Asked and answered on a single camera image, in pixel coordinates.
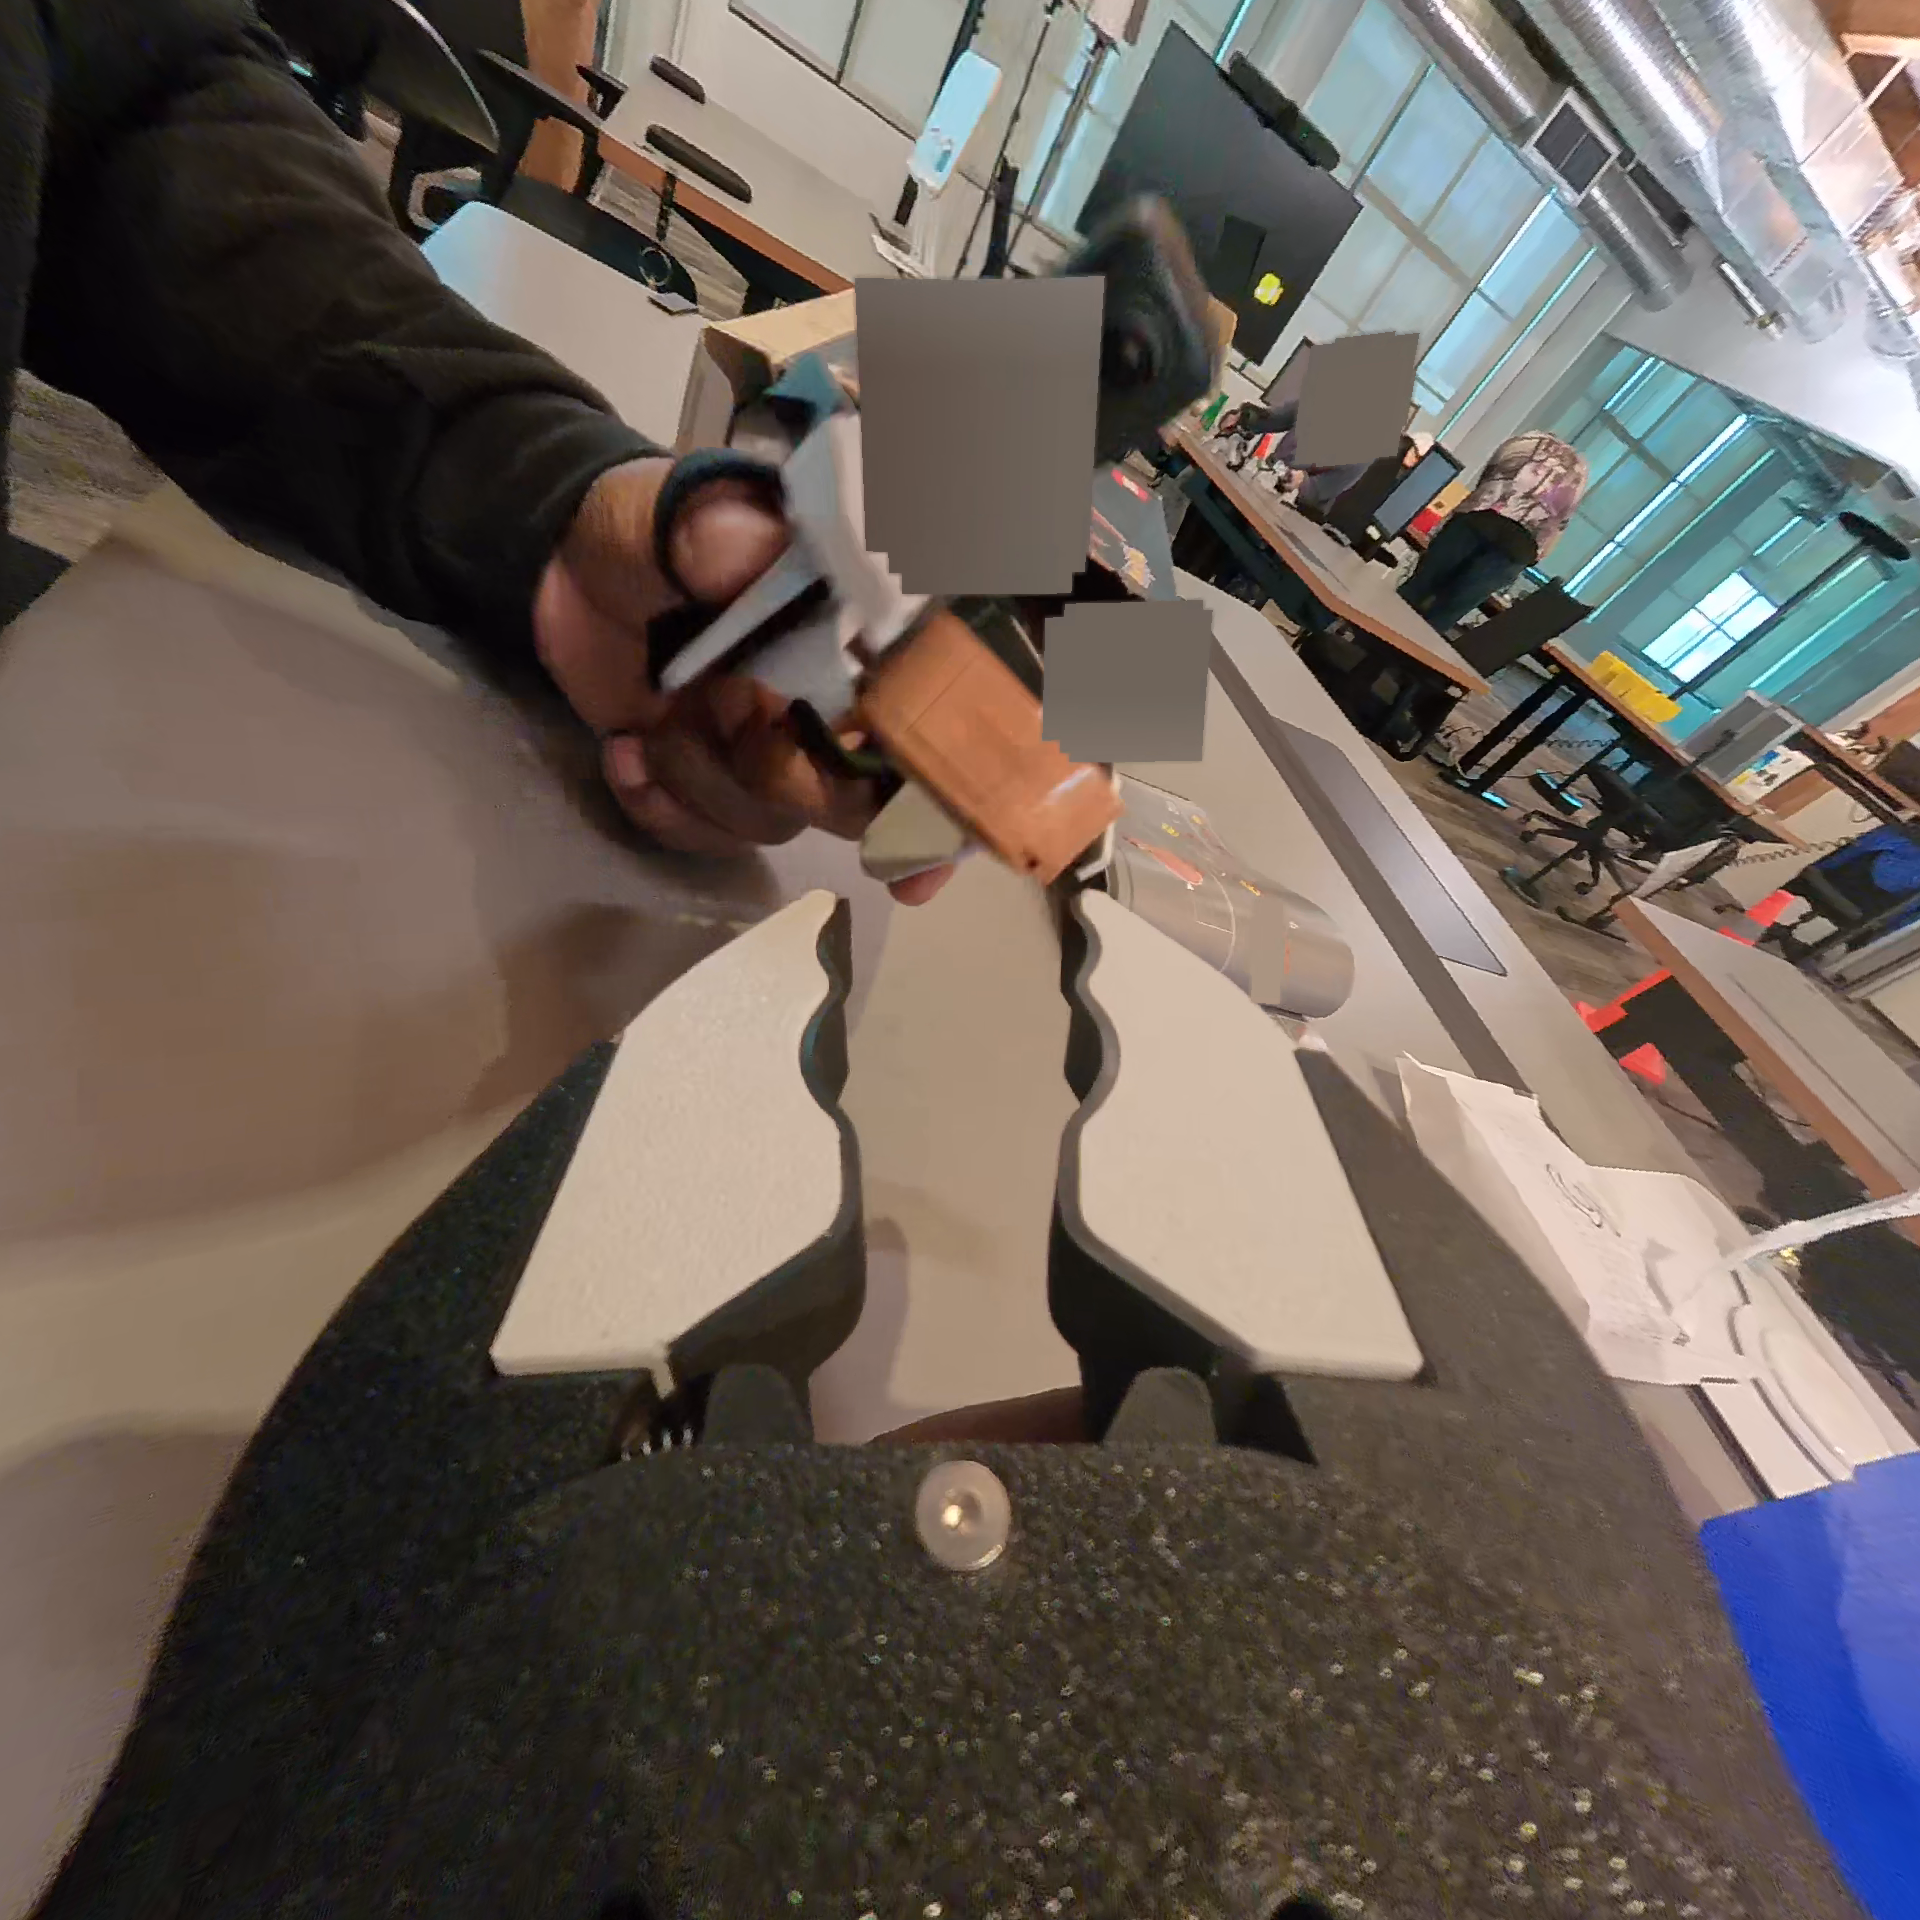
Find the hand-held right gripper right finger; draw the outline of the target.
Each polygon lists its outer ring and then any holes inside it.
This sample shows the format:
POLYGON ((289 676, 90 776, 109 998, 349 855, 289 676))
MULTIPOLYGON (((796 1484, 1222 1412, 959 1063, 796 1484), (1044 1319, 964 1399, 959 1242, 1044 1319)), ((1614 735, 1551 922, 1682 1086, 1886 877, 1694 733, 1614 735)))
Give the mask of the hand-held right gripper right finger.
POLYGON ((1263 1381, 1413 1381, 1422 1346, 1294 1040, 1107 893, 1073 893, 1096 1086, 1061 1130, 1073 1246, 1263 1381))

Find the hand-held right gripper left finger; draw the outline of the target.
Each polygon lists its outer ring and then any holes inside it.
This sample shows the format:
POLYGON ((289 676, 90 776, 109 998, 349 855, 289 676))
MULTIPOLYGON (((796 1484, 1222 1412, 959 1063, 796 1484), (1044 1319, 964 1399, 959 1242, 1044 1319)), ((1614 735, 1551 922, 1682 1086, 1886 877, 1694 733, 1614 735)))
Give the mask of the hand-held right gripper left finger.
POLYGON ((868 1298, 846 1094, 851 903, 800 893, 616 1040, 491 1372, 806 1381, 868 1298))

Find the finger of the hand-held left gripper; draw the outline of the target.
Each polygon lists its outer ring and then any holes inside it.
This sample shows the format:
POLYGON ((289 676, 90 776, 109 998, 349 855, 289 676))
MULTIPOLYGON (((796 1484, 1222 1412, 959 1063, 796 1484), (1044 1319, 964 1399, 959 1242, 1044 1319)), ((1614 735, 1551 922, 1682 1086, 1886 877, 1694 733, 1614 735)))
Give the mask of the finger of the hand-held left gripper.
POLYGON ((969 828, 916 777, 906 777, 860 830, 860 877, 881 886, 959 868, 964 855, 969 828))

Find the round brown brick assembly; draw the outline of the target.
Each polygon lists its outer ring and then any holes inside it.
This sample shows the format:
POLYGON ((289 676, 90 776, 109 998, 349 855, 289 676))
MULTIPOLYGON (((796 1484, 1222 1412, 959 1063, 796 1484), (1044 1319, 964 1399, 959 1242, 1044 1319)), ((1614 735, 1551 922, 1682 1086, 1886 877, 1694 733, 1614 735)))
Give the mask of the round brown brick assembly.
POLYGON ((1039 698, 959 612, 928 612, 860 670, 851 725, 969 828, 969 851, 1039 886, 1121 814, 1112 765, 1039 735, 1039 698))

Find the grey desk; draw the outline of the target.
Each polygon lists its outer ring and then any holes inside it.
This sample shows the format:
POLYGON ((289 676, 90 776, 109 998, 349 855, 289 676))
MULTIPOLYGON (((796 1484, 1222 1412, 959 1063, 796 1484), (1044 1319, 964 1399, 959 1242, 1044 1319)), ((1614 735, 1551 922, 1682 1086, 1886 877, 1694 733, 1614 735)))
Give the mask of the grey desk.
MULTIPOLYGON (((663 988, 796 939, 767 1139, 706 1221, 830 1185, 839 897, 626 851, 421 646, 111 550, 8 645, 8 1230, 221 1221, 548 1101, 663 988)), ((610 1372, 479 1381, 511 1252, 398 1246, 261 1430, 103 1809, 35 1917, 1437 1917, 1413 1588, 1380 1507, 1233 1453, 601 1464, 610 1372), (1354 1566, 1354 1626, 1332 1552, 1354 1566)))

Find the person's left hand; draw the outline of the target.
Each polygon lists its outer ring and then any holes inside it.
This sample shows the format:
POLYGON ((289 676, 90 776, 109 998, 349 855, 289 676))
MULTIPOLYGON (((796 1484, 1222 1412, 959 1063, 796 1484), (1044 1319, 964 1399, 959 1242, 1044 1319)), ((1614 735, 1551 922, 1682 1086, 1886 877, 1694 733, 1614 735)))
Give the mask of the person's left hand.
POLYGON ((657 488, 670 456, 604 470, 533 590, 533 662, 601 746, 610 803, 663 851, 746 855, 800 836, 860 836, 881 785, 800 754, 782 703, 746 676, 657 688, 648 633, 675 607, 732 607, 790 550, 746 482, 706 482, 670 525, 657 564, 657 488))

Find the large black television screen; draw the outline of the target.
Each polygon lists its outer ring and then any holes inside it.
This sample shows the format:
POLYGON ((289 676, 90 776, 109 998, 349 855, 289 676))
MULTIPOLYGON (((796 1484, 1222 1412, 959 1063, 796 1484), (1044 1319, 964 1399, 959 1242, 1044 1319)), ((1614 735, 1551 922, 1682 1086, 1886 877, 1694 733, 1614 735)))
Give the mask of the large black television screen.
POLYGON ((1360 216, 1332 169, 1258 122, 1178 23, 1162 23, 1072 230, 1089 237, 1135 194, 1160 194, 1181 222, 1246 358, 1272 352, 1360 216))

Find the grey instruction booklet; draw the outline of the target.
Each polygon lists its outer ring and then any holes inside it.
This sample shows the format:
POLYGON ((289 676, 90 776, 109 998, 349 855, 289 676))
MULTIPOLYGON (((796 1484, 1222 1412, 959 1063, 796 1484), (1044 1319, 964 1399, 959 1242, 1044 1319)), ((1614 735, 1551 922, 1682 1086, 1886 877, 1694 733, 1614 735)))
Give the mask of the grey instruction booklet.
POLYGON ((1198 803, 1127 776, 1117 776, 1117 803, 1097 886, 1121 911, 1196 954, 1263 1018, 1321 1021, 1349 1004, 1354 954, 1321 903, 1246 868, 1198 803))

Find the long wooden table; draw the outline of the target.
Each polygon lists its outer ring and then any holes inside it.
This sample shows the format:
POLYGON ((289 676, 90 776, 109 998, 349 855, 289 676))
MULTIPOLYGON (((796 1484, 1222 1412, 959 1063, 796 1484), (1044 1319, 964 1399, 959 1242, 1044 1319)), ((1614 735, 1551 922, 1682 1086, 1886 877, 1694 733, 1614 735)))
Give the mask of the long wooden table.
POLYGON ((1493 676, 1481 676, 1422 612, 1411 612, 1384 572, 1354 557, 1323 525, 1240 482, 1189 425, 1160 430, 1160 438, 1189 508, 1240 572, 1258 585, 1294 575, 1312 607, 1360 633, 1375 646, 1411 662, 1413 676, 1449 698, 1493 688, 1493 676))

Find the black computer monitor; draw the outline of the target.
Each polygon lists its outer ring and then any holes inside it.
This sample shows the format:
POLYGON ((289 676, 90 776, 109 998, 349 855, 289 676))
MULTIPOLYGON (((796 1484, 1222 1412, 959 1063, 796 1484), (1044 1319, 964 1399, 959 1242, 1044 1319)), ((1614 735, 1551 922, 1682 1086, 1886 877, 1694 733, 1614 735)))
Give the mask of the black computer monitor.
POLYGON ((1422 513, 1437 508, 1437 496, 1462 478, 1462 463, 1435 438, 1422 456, 1401 463, 1401 478, 1384 488, 1384 497, 1368 513, 1368 543, 1401 543, 1422 513))

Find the light grey table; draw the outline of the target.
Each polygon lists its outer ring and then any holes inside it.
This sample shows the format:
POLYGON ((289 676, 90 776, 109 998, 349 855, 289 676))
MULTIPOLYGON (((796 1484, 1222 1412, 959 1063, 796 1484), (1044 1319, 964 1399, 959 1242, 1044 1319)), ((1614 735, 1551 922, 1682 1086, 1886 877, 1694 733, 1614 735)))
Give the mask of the light grey table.
POLYGON ((1354 954, 1354 988, 1340 1018, 1312 1021, 1354 1086, 1401 1120, 1395 1060, 1468 1068, 1536 1094, 1551 1130, 1595 1168, 1640 1168, 1708 1185, 1663 1120, 1632 1094, 1611 1051, 1578 1031, 1556 980, 1514 939, 1481 880, 1411 803, 1395 776, 1354 735, 1332 698, 1294 669, 1288 645, 1240 601, 1189 572, 1162 572, 1181 601, 1210 612, 1233 676, 1209 688, 1209 754, 1140 765, 1140 777, 1196 798, 1218 836, 1258 877, 1312 897, 1354 954), (1340 746, 1411 851, 1455 897, 1499 972, 1437 956, 1349 828, 1332 828, 1321 785, 1288 785, 1263 754, 1263 725, 1288 719, 1340 746))

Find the cardboard box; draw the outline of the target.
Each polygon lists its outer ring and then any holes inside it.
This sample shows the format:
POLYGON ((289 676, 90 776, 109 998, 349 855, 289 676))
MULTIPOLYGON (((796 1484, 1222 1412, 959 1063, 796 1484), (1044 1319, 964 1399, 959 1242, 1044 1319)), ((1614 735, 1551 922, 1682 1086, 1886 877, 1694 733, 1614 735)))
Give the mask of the cardboard box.
POLYGON ((753 418, 796 363, 819 363, 853 404, 853 291, 706 324, 688 352, 670 453, 732 449, 736 418, 753 418))

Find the black office chair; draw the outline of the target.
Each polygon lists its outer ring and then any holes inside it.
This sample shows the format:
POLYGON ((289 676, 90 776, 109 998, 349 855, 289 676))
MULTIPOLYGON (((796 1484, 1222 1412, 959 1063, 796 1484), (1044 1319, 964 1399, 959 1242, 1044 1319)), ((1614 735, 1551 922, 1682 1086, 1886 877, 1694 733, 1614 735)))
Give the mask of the black office chair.
POLYGON ((688 270, 630 222, 595 207, 601 122, 626 104, 595 64, 595 0, 421 0, 416 9, 491 115, 491 154, 421 115, 398 122, 386 203, 412 237, 491 203, 525 228, 638 280, 663 317, 694 317, 688 270))

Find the row of blue plastic bins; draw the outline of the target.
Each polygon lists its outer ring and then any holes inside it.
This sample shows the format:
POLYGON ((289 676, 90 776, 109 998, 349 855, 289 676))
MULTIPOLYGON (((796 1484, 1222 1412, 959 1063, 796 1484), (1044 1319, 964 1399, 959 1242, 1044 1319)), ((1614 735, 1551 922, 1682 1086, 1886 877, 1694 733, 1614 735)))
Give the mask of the row of blue plastic bins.
POLYGON ((1741 1664, 1853 1904, 1920 1917, 1920 1459, 1714 1514, 1741 1664))

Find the silver ventilation duct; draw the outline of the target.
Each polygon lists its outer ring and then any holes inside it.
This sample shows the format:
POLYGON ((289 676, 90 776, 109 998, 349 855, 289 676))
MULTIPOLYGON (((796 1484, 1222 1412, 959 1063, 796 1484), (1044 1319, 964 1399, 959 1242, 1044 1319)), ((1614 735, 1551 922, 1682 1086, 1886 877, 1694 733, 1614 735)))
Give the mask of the silver ventilation duct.
POLYGON ((1401 9, 1426 53, 1605 237, 1640 302, 1689 237, 1762 336, 1858 324, 1914 368, 1914 181, 1820 9, 1401 9))

